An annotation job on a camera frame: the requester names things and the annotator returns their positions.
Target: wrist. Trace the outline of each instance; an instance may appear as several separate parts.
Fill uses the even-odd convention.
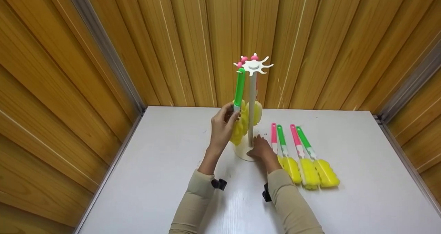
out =
[[[219,158],[222,154],[222,151],[224,151],[224,149],[221,148],[219,145],[213,145],[210,143],[210,145],[208,145],[207,150],[205,151],[205,156],[209,155],[212,157]]]
[[[197,171],[206,175],[213,175],[214,169],[217,165],[217,161],[221,157],[221,154],[222,149],[208,146],[207,151],[205,152],[204,159],[202,160],[201,165],[199,166]]]

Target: brush handle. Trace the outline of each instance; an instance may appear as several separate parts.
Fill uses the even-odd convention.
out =
[[[302,143],[299,139],[299,134],[297,134],[296,126],[294,124],[290,125],[291,127],[291,134],[293,135],[294,144],[296,145],[297,155],[299,158],[305,158],[305,152],[303,150]]]
[[[286,147],[285,135],[283,134],[283,128],[280,124],[277,125],[277,134],[279,136],[280,148],[282,149],[282,154],[285,157],[289,157],[288,147]]]
[[[308,152],[309,156],[316,160],[317,159],[317,155],[315,154],[314,149],[311,147],[311,144],[308,142],[305,134],[303,133],[303,130],[300,126],[296,126],[297,129],[297,133],[299,134],[300,140],[302,140],[303,145],[306,148],[306,151]]]
[[[277,154],[277,124],[272,123],[271,124],[271,147],[273,148],[273,151]]]

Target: wooden panel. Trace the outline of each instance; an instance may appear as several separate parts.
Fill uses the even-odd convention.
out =
[[[402,1],[360,0],[315,109],[340,109]]]
[[[121,143],[3,0],[0,30],[4,68],[110,163]]]
[[[403,151],[419,173],[441,161],[439,130],[441,130],[441,116],[438,116],[403,146]]]
[[[441,163],[422,173],[421,177],[438,203],[441,204]]]
[[[76,226],[92,194],[2,135],[0,147],[0,201]]]
[[[155,49],[150,40],[147,28],[145,27],[141,11],[137,0],[116,0],[120,8],[121,15],[127,25],[133,43],[137,49],[142,65],[147,72],[151,83],[156,91],[156,96],[161,105],[173,105],[172,96],[168,91],[167,83],[159,66]]]
[[[196,106],[216,107],[205,0],[170,0]]]
[[[50,0],[6,0],[90,105],[123,141],[131,122]]]
[[[250,58],[253,53],[257,53],[260,59],[269,56],[266,64],[271,64],[279,0],[242,1],[242,55]],[[265,104],[268,73],[271,73],[271,68],[263,71],[267,74],[258,74],[257,79],[257,100],[262,105]],[[249,99],[249,80],[245,81],[244,99]]]
[[[144,103],[159,105],[155,89],[150,83],[154,78],[148,78],[115,0],[90,2]]]
[[[358,3],[359,0],[321,0],[290,108],[314,108]]]
[[[404,0],[380,44],[342,106],[357,110],[408,39],[433,0]]]
[[[0,203],[1,234],[70,234],[73,227]]]
[[[129,100],[126,92],[113,74],[112,69],[109,67],[101,50],[81,19],[81,16],[77,13],[71,0],[52,0],[52,3],[58,9],[58,12],[69,26],[71,32],[77,38],[77,41],[88,55],[89,59],[95,65],[95,68],[98,70],[107,86],[115,95],[121,107],[124,109],[132,123],[134,123],[138,114],[133,103]]]
[[[388,124],[400,145],[404,145],[441,114],[440,82],[441,70],[438,70]]]
[[[360,110],[378,114],[414,69],[441,39],[441,0],[434,0],[389,68],[363,102]]]
[[[138,0],[176,106],[195,106],[170,0]]]
[[[241,0],[207,0],[217,106],[233,101],[240,60]]]
[[[1,134],[95,192],[107,165],[1,65],[0,111]]]
[[[317,4],[318,0],[280,0],[266,108],[289,106]]]

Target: person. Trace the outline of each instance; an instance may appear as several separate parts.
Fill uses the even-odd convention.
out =
[[[214,168],[227,146],[239,113],[233,104],[224,105],[211,119],[211,139],[200,167],[194,171],[176,210],[169,234],[195,234],[214,194],[211,181]],[[268,174],[268,189],[287,234],[324,233],[314,213],[284,171],[268,142],[258,135],[248,155],[263,161]]]

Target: pink handle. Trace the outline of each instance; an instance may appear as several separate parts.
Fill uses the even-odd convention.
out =
[[[277,124],[271,124],[271,143],[277,143]]]
[[[299,139],[299,134],[297,134],[297,129],[296,126],[294,124],[291,124],[291,134],[293,135],[293,139],[294,139],[294,144],[297,145],[302,145],[302,143],[300,142]]]

